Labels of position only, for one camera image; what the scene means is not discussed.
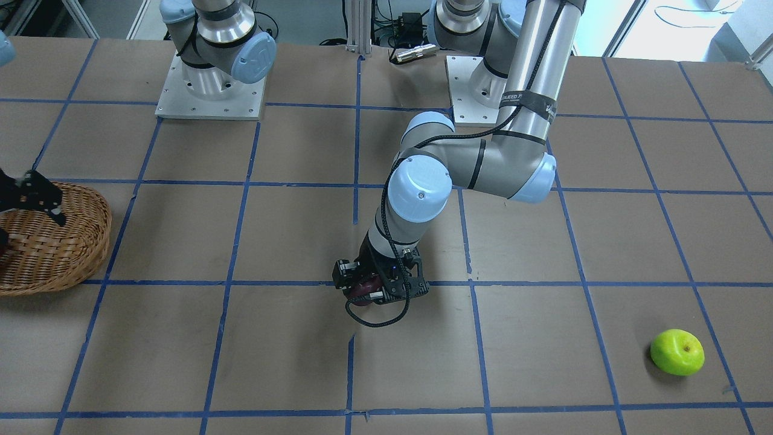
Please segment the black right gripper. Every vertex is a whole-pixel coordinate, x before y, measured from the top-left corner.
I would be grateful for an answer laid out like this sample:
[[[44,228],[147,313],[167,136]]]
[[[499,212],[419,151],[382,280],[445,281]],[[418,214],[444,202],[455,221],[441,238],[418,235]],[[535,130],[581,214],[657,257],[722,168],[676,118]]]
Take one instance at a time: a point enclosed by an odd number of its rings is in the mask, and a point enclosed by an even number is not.
[[[35,210],[44,212],[58,226],[66,225],[63,214],[63,192],[36,170],[29,170],[19,179],[1,170],[1,212]]]

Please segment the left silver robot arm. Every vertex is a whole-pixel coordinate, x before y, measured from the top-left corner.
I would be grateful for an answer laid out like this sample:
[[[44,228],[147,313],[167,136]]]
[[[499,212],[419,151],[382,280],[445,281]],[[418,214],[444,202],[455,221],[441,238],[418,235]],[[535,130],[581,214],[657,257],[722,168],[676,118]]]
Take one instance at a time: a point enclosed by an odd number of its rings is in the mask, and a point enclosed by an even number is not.
[[[546,198],[557,171],[548,131],[585,8],[583,1],[433,2],[428,36],[481,57],[492,84],[480,91],[495,124],[460,134],[437,111],[411,119],[359,255],[333,267],[347,300],[385,304],[428,291],[417,244],[454,187],[527,203]]]

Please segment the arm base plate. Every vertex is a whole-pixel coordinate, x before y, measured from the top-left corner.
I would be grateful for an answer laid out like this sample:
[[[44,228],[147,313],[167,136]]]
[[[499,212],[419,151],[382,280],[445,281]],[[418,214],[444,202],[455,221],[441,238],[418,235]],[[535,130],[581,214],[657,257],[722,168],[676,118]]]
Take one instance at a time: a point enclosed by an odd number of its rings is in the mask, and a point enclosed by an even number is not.
[[[199,69],[172,58],[155,115],[165,119],[259,121],[267,79],[238,82],[210,67]]]
[[[490,72],[485,57],[447,56],[446,72],[456,126],[494,126],[506,78]]]

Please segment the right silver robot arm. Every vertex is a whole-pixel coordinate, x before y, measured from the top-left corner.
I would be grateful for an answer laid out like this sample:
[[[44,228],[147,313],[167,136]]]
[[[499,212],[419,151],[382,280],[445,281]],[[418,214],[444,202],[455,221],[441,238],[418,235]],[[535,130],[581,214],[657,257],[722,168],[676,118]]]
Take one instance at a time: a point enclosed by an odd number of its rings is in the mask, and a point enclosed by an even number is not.
[[[160,97],[163,118],[257,118],[263,82],[278,47],[240,1],[162,1],[162,21],[176,46]]]

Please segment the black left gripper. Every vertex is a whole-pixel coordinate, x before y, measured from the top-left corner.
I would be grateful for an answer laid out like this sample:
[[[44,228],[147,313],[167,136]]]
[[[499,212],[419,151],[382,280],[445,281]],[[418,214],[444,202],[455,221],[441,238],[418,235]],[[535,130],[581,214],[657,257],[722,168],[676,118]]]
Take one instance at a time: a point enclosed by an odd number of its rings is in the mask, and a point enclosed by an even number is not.
[[[371,300],[376,304],[394,303],[429,292],[429,284],[423,278],[423,262],[417,248],[396,245],[398,257],[392,257],[392,249],[381,253],[367,235],[356,260],[339,259],[332,270],[336,289],[349,294],[357,290],[373,290]]]

